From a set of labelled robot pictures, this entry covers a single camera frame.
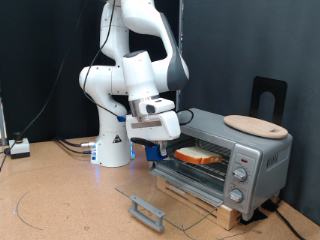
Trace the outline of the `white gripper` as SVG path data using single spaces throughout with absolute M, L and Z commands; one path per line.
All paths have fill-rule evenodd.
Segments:
M 173 101 L 164 98 L 146 98 L 130 102 L 132 114 L 126 116 L 126 130 L 129 139 L 140 138 L 160 141 L 161 156 L 167 155 L 167 140 L 180 136 L 177 114 Z

